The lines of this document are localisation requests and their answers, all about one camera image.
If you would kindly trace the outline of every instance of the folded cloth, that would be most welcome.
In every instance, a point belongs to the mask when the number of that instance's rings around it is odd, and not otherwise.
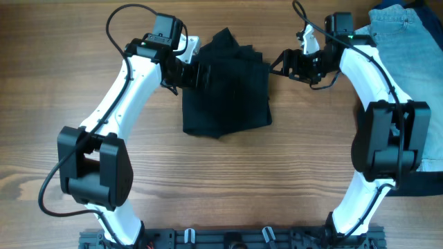
[[[269,65],[252,46],[240,46],[225,28],[192,58],[210,66],[206,89],[183,90],[183,131],[219,138],[272,123]]]
[[[369,12],[371,35],[395,82],[415,101],[426,101],[431,121],[419,171],[443,171],[443,51],[413,9],[393,5]]]
[[[383,10],[395,4],[399,4],[404,8],[413,8],[417,16],[423,23],[423,27],[429,31],[429,33],[437,42],[438,46],[443,50],[443,25],[438,19],[437,15],[426,5],[424,0],[416,0],[412,3],[406,4],[403,0],[383,0],[374,9]]]

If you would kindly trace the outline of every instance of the denim jeans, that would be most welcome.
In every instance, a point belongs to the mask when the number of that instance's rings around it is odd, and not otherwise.
[[[371,35],[395,82],[415,101],[426,101],[431,122],[419,171],[443,171],[443,51],[413,9],[394,5],[369,12]]]

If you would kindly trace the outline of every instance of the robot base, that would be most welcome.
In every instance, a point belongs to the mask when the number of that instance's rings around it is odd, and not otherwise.
[[[265,241],[262,230],[182,230],[146,229],[147,245],[152,249],[321,249],[322,227],[295,227],[272,230],[275,241]],[[81,232],[79,249],[118,248],[105,239],[103,230]],[[386,249],[382,227],[371,227],[360,246],[326,246],[323,248]]]

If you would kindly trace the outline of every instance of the black cloth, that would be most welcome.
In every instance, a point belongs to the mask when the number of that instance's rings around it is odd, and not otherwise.
[[[272,123],[269,64],[253,47],[240,46],[225,28],[202,47],[192,63],[210,65],[206,89],[183,90],[183,131],[219,138]]]

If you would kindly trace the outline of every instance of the wood grain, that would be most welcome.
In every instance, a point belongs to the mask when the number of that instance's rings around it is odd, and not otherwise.
[[[376,2],[303,4],[317,24],[333,12],[351,11],[356,26],[362,26]],[[442,4],[431,4],[441,16]],[[78,126],[114,82],[121,58],[104,29],[119,5],[0,6],[0,248],[76,248],[79,232],[99,228],[90,215],[43,215],[37,194],[57,161],[60,129]],[[253,44],[268,62],[284,49],[296,48],[295,32],[302,28],[290,1],[149,5],[182,19],[190,35],[200,36],[204,44],[229,27],[240,44]],[[149,32],[153,20],[144,10],[125,10],[112,21],[111,33],[124,46]],[[324,222],[343,198],[354,170],[354,90],[344,77],[332,89],[311,91],[271,76],[270,94],[271,126],[213,140],[184,134],[180,96],[156,91],[128,144],[135,172],[130,199],[148,228]],[[47,206],[60,212],[81,209],[61,193],[58,180],[48,187]],[[386,227],[390,248],[439,248],[442,206],[442,197],[387,199],[372,221]]]

